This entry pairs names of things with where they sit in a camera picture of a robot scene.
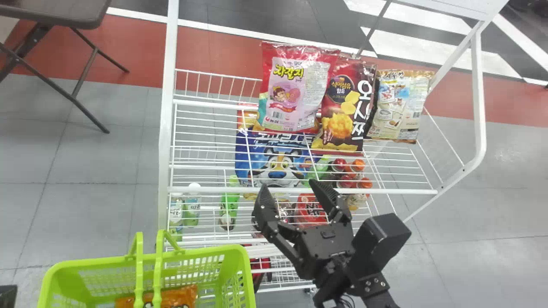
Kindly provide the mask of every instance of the white bottle cap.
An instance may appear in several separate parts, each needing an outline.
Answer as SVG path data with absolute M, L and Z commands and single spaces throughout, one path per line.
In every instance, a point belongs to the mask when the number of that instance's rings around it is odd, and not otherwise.
M 202 185 L 198 184 L 198 183 L 190 183 L 189 184 L 189 187 L 191 188 L 199 188 L 199 187 L 202 187 Z

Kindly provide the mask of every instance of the red package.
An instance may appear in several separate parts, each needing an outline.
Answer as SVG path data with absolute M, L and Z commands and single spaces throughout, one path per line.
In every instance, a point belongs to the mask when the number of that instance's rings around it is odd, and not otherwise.
M 362 155 L 375 76 L 375 64 L 339 57 L 322 100 L 322 130 L 310 148 Z
M 301 229 L 327 223 L 326 213 L 313 193 L 299 195 L 295 209 L 295 222 Z
M 258 123 L 274 132 L 316 133 L 316 112 L 340 51 L 270 42 L 261 46 Z

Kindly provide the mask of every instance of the green bottle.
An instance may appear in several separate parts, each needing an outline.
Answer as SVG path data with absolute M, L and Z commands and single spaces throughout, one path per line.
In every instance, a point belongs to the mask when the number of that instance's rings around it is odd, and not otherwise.
M 199 188 L 198 183 L 190 183 L 189 187 Z M 194 227 L 198 225 L 200 217 L 200 203 L 202 203 L 202 197 L 198 192 L 189 192 L 185 196 L 185 203 L 182 205 L 183 217 L 182 224 L 188 227 Z
M 236 174 L 229 177 L 229 187 L 238 187 L 239 180 Z M 236 216 L 238 215 L 238 200 L 240 194 L 237 192 L 228 192 L 221 197 L 221 211 L 219 225 L 224 230 L 234 229 L 236 224 Z
M 173 239 L 180 242 L 182 240 L 182 199 L 173 197 L 169 204 L 169 233 Z
M 306 187 L 310 187 L 308 180 L 316 179 L 316 173 L 318 173 L 318 178 L 321 180 L 327 174 L 327 167 L 329 166 L 329 156 L 324 155 L 319 159 L 318 162 L 314 163 L 314 166 L 311 166 L 308 172 L 306 173 L 305 180 L 302 181 L 302 184 Z

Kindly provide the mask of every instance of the red floor stripe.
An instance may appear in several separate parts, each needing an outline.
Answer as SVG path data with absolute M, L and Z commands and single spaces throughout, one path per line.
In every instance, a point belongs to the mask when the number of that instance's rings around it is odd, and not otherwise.
M 32 25 L 28 21 L 19 22 L 7 44 L 16 45 Z M 131 71 L 124 74 L 98 56 L 88 81 L 161 87 L 165 24 L 107 15 L 101 27 L 84 33 Z M 176 66 L 261 78 L 259 44 L 260 40 L 255 38 L 180 27 Z M 78 79 L 90 52 L 70 29 L 55 27 L 27 56 L 27 61 L 48 77 Z M 370 60 L 380 69 L 430 69 L 395 61 Z M 14 72 L 28 74 L 21 67 Z M 484 83 L 488 121 L 548 127 L 548 91 L 538 85 L 490 76 L 484 78 Z M 179 79 L 178 88 L 182 87 L 184 84 Z M 471 75 L 449 72 L 429 96 L 426 106 L 436 116 L 472 119 Z

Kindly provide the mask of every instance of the robotic arm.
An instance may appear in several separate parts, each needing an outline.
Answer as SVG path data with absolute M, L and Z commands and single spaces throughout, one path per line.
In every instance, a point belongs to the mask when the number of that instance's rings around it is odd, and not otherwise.
M 309 183 L 328 225 L 300 229 L 281 221 L 276 201 L 263 186 L 252 213 L 258 231 L 293 263 L 300 278 L 313 281 L 318 288 L 315 307 L 342 307 L 341 296 L 347 293 L 361 297 L 367 308 L 398 308 L 381 271 L 411 231 L 398 216 L 386 214 L 368 218 L 354 235 L 343 197 L 330 185 L 314 179 Z

